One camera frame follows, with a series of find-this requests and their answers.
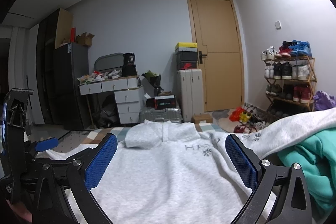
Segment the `plaid blanket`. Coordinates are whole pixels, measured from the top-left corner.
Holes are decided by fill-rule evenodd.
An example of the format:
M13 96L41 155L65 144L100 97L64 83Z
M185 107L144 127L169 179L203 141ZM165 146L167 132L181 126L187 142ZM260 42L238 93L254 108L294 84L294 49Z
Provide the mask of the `plaid blanket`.
M197 123L195 124L198 132L211 132L220 131L226 132L214 123ZM127 132L130 130L128 127L114 127L94 130L82 141L83 144L99 144L100 141L106 136L107 133L116 135L118 142L123 141Z

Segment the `purple plastic bag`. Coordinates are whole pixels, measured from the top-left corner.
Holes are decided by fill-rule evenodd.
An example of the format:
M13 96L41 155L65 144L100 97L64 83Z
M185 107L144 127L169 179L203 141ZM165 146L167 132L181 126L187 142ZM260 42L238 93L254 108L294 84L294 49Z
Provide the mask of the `purple plastic bag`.
M315 102L315 110L326 110L336 106L335 97L321 90L316 92L313 99Z

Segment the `hand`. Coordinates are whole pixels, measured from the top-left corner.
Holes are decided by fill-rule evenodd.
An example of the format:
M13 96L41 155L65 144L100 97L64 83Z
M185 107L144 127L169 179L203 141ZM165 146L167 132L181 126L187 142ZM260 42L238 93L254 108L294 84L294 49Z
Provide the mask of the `hand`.
M28 211L26 206L23 204L22 201L19 201L18 203L11 204L8 200L6 200L10 208L16 213L18 216L23 218L24 220L27 220L29 222L32 222L33 215L31 212Z

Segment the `shoe rack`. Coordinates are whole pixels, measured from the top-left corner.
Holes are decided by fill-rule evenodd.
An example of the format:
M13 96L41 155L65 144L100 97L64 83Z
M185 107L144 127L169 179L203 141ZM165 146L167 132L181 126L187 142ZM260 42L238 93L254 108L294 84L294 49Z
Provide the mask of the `shoe rack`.
M299 106L304 106L308 109L308 111L313 111L314 110L314 100L313 100L313 96L315 93L315 87L316 87L316 83L317 83L317 77L314 71L314 64L315 64L315 58L313 57L309 57L309 56L295 56L295 57L287 57L287 58L275 58L275 59L266 59L263 60L265 65L267 63L271 63L271 65L274 65L275 62L286 62L288 61L289 63L291 63L291 61L299 61L299 60L305 60L308 61L307 64L310 67L310 74L308 77L307 81L301 81L301 80L285 80L285 79L274 79L274 78L265 78L266 81L268 82L269 85L273 85L276 83L276 81L282 81L281 87L283 88L284 86L284 82L293 82L293 83L297 83L297 84L306 84L309 86L310 88L310 99L309 102L307 104L302 104L300 102L294 102L293 100L286 100L286 99L281 99L279 97L275 97L275 96L271 96L271 95L266 95L266 97L268 98L268 100L271 102L271 105L273 104L274 100L279 100L279 101L284 101L284 102L288 102L294 105L299 105Z

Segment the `textured blue pad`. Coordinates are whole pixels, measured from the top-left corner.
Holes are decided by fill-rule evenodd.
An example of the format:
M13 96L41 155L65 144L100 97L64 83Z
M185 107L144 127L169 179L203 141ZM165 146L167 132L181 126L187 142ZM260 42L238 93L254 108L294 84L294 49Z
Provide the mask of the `textured blue pad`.
M254 191L258 185L257 171L230 135L225 140L225 149L244 185Z
M46 151L48 149L53 149L58 146L58 139L57 138L51 138L44 141L40 141L36 143L35 150L39 152Z
M90 191L98 186L100 179L117 150L118 141L115 135L111 135L104 146L99 150L91 164L85 171L85 186Z

